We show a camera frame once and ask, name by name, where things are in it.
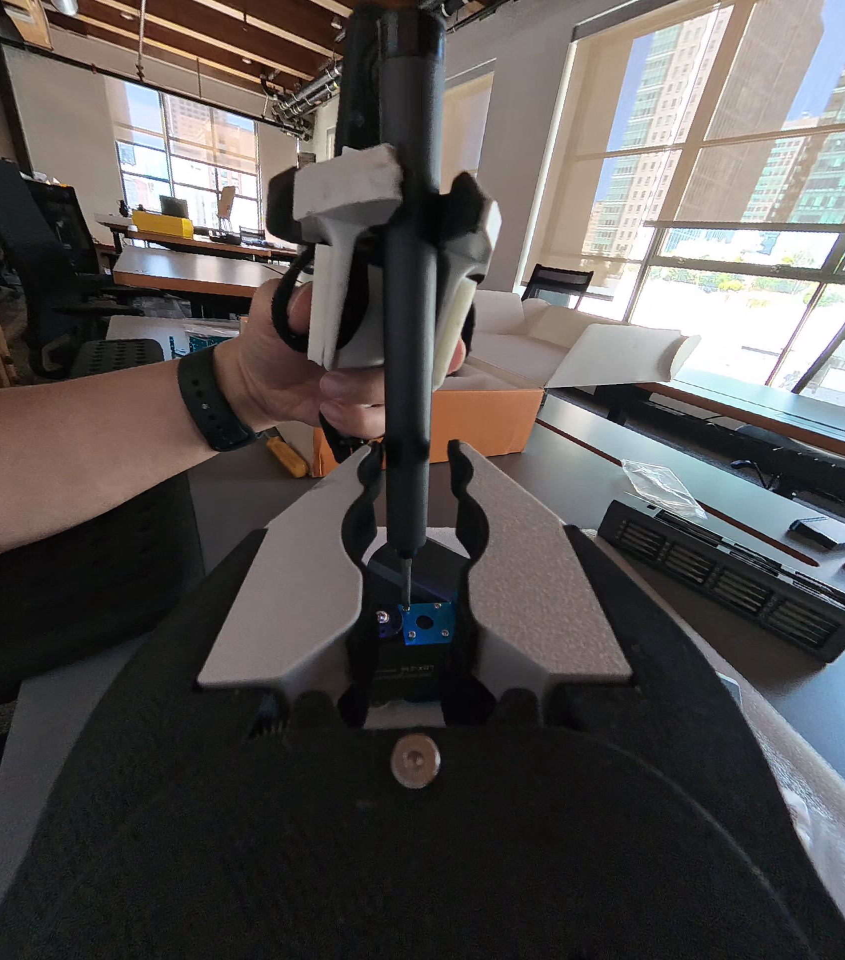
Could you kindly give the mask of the black office chair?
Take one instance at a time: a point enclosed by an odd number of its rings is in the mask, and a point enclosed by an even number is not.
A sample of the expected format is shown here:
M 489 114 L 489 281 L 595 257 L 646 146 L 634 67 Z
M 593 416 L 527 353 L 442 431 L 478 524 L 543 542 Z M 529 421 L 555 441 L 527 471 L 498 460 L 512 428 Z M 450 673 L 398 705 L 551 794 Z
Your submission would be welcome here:
M 760 427 L 730 432 L 732 451 L 784 496 L 814 494 L 845 502 L 845 458 Z
M 542 300 L 552 306 L 576 309 L 587 293 L 594 277 L 593 270 L 569 270 L 534 266 L 521 300 Z
M 24 342 L 39 377 L 67 378 L 83 344 L 104 337 L 108 317 L 143 316 L 129 304 L 139 290 L 104 273 L 77 273 L 20 169 L 1 159 L 0 242 L 21 282 L 28 311 Z

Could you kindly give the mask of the long wooden table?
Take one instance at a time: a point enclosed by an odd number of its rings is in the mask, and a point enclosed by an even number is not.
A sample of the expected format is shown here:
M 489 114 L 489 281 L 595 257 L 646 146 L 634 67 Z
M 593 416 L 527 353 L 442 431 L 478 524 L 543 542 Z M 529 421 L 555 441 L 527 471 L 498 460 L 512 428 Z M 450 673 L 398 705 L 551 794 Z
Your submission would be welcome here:
M 124 243 L 139 242 L 178 253 L 248 260 L 268 265 L 276 263 L 287 265 L 297 254 L 295 246 L 273 245 L 267 242 L 242 243 L 237 234 L 226 233 L 216 236 L 209 229 L 200 226 L 194 226 L 194 237 L 191 240 L 140 233 L 132 224 L 131 212 L 128 216 L 109 212 L 96 212 L 93 216 L 100 227 L 110 230 L 117 254 L 123 252 Z

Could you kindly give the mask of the small grid window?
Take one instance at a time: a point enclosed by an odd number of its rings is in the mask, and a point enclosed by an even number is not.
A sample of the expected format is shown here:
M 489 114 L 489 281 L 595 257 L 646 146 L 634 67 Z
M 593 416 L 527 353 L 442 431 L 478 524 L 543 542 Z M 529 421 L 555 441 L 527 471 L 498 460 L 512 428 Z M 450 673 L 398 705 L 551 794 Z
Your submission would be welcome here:
M 256 123 L 240 115 L 116 78 L 105 78 L 125 204 L 161 212 L 183 200 L 195 227 L 221 228 L 218 201 L 232 186 L 230 224 L 262 227 Z

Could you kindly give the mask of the large grid window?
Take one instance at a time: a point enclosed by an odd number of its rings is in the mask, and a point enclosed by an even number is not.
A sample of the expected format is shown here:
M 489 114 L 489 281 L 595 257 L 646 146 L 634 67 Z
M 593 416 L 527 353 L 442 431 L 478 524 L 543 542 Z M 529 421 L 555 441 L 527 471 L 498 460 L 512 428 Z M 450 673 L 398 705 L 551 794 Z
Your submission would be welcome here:
M 525 274 L 845 407 L 845 2 L 678 2 L 569 48 Z

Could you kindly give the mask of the black mesh chair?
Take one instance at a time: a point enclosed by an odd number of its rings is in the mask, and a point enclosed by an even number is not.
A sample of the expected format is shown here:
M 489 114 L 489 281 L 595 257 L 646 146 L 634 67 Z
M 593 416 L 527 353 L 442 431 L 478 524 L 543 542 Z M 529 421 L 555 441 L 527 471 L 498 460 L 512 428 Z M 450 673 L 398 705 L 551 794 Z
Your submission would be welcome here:
M 0 705 L 25 680 L 145 635 L 203 576 L 186 474 L 2 554 Z

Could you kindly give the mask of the small black plastic part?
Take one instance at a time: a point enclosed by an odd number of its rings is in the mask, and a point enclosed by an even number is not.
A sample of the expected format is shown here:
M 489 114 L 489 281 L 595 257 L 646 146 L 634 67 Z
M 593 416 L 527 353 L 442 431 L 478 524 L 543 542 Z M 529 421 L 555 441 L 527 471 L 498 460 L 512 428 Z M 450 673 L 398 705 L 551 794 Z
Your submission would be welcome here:
M 788 526 L 786 534 L 823 553 L 845 552 L 845 524 L 828 516 L 796 519 Z

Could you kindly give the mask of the clear plastic bag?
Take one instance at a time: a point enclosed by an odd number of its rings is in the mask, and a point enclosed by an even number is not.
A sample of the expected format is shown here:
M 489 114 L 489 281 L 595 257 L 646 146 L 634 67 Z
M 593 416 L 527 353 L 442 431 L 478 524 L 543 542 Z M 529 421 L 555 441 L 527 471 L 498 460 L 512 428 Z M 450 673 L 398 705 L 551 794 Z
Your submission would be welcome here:
M 676 474 L 669 468 L 647 462 L 622 460 L 621 469 L 640 498 L 689 521 L 704 521 L 708 515 Z

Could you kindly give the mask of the black screwdriver bit case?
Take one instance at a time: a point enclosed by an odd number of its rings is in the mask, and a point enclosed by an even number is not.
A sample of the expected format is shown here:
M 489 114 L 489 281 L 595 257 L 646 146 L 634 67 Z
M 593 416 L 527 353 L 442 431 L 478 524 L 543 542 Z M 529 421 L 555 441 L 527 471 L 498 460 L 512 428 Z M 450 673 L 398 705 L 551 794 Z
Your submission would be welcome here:
M 845 591 L 633 496 L 610 502 L 597 534 L 825 663 L 845 651 Z

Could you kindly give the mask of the blue metal bracket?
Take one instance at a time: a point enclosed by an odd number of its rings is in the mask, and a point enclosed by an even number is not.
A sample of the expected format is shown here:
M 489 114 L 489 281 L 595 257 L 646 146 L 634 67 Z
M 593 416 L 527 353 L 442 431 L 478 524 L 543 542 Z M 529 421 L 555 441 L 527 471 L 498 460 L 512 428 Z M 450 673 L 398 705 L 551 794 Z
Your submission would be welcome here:
M 454 601 L 420 602 L 400 606 L 401 635 L 406 646 L 444 645 L 452 642 L 456 605 Z

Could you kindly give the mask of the metal ceiling duct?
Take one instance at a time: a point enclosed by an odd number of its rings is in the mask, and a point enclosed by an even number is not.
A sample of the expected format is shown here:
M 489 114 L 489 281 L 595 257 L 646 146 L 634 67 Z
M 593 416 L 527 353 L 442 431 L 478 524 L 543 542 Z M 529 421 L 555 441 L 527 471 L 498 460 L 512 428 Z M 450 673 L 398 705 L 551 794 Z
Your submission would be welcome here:
M 303 127 L 307 117 L 330 102 L 340 90 L 343 61 L 337 59 L 318 77 L 309 80 L 300 89 L 287 95 L 273 97 L 271 120 L 280 127 Z

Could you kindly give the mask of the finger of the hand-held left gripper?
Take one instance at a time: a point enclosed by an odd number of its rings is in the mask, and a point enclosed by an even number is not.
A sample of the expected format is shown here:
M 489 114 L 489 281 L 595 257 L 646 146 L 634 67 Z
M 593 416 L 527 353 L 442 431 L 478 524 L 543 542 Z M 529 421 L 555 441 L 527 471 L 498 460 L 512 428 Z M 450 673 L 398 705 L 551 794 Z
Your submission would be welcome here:
M 397 151 L 389 144 L 345 148 L 330 160 L 296 170 L 292 216 L 301 240 L 333 245 L 348 234 L 387 224 L 403 203 L 403 178 Z
M 487 273 L 501 233 L 495 199 L 469 171 L 455 175 L 448 193 L 432 200 L 432 241 L 437 250 L 437 287 L 453 289 L 465 278 Z

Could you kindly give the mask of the person's left forearm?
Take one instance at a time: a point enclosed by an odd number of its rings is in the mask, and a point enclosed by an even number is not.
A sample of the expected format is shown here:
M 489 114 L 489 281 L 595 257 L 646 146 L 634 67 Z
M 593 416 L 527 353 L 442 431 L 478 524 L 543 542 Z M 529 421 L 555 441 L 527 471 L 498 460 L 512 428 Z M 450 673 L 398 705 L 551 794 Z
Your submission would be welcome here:
M 0 554 L 214 456 L 182 399 L 178 366 L 0 389 Z

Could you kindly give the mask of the wood-edged dark desk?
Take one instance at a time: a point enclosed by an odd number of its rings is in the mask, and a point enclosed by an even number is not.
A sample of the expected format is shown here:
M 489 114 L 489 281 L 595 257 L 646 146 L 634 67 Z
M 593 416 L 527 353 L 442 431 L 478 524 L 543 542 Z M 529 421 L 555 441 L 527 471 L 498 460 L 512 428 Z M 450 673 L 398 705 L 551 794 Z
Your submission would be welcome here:
M 124 246 L 113 265 L 115 282 L 168 291 L 189 301 L 194 317 L 244 316 L 257 289 L 286 267 L 152 247 Z
M 698 370 L 638 387 L 845 458 L 845 407 L 835 403 Z

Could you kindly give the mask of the person's left hand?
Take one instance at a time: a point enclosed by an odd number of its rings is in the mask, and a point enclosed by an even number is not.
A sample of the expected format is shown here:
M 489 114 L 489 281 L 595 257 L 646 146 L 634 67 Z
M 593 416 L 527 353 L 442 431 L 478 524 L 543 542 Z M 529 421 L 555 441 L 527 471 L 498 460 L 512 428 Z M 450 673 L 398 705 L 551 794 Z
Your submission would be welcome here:
M 323 416 L 343 435 L 381 438 L 384 369 L 325 370 L 292 350 L 271 318 L 279 283 L 271 278 L 256 289 L 242 332 L 214 350 L 217 383 L 230 407 L 257 433 L 284 422 L 318 427 Z

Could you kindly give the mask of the black smartwatch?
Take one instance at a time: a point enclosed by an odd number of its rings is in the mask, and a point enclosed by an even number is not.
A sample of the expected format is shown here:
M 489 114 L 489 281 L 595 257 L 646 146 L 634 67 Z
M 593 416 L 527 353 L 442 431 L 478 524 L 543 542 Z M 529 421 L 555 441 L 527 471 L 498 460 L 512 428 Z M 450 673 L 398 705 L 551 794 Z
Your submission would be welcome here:
M 181 357 L 176 366 L 176 383 L 200 437 L 213 452 L 229 453 L 254 445 L 261 435 L 243 422 L 221 390 L 215 352 L 213 345 Z

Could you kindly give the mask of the dark grey cylindrical tube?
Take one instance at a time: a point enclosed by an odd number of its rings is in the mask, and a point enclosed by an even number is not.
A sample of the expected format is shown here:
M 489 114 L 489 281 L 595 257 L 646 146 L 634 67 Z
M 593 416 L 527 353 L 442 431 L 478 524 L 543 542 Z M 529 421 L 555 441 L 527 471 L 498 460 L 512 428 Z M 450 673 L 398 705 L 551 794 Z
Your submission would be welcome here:
M 382 246 L 386 522 L 403 606 L 427 538 L 444 45 L 442 18 L 416 2 L 393 2 L 380 19 L 380 131 L 403 174 L 401 206 Z

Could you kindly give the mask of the yellow handled screwdriver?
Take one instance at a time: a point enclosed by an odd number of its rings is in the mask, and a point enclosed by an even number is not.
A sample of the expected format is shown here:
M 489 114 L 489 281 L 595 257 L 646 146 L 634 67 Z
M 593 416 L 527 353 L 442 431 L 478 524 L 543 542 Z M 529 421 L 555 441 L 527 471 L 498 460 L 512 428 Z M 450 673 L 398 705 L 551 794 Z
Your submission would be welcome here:
M 291 477 L 302 479 L 309 476 L 309 465 L 305 458 L 281 436 L 266 438 L 265 447 Z

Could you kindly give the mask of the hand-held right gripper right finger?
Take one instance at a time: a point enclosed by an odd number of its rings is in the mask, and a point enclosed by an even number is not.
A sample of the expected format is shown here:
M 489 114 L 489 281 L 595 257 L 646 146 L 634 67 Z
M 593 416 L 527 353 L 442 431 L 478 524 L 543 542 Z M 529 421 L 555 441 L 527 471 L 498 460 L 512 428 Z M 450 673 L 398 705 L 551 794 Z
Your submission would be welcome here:
M 544 713 L 565 687 L 630 687 L 632 667 L 559 516 L 462 440 L 449 443 L 448 464 L 467 560 L 446 723 L 484 724 L 512 690 Z

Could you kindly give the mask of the black servo motor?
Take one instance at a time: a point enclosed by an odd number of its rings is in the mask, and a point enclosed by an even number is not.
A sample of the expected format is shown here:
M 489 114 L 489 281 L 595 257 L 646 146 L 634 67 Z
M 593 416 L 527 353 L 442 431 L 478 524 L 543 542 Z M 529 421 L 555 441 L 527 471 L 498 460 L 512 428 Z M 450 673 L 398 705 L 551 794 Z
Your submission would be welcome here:
M 410 604 L 454 601 L 468 554 L 453 536 L 436 538 L 443 529 L 431 529 L 412 563 Z M 439 676 L 451 644 L 406 646 L 402 636 L 403 574 L 396 551 L 387 543 L 371 546 L 366 557 L 368 599 L 378 635 L 378 659 L 370 686 L 370 702 L 412 703 L 439 699 Z

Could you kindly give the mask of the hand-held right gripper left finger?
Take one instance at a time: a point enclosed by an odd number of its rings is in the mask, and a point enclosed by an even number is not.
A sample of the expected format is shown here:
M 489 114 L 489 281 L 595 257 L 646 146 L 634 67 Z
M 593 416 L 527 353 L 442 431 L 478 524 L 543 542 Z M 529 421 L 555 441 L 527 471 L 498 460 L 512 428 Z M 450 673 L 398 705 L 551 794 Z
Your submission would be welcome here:
M 382 450 L 361 447 L 272 520 L 198 675 L 204 690 L 267 688 L 293 702 L 354 683 L 347 636 L 378 534 Z

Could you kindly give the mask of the orange cardboard box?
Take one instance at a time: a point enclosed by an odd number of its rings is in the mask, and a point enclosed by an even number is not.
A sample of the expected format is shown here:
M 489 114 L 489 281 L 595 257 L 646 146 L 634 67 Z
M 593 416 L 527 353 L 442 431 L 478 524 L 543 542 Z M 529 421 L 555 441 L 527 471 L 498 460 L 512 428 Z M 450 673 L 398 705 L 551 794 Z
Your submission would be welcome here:
M 478 291 L 474 307 L 471 352 L 432 398 L 433 464 L 451 440 L 486 457 L 520 453 L 545 391 L 669 382 L 701 341 L 512 293 Z

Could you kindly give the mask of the yellow storage bin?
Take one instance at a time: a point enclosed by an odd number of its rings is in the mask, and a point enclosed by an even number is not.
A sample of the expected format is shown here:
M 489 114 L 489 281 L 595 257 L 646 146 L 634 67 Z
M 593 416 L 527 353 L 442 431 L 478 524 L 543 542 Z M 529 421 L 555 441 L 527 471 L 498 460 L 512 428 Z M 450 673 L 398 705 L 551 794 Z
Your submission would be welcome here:
M 131 210 L 130 219 L 136 231 L 141 234 L 156 234 L 185 240 L 191 240 L 194 237 L 193 222 L 187 217 L 155 213 L 140 208 Z

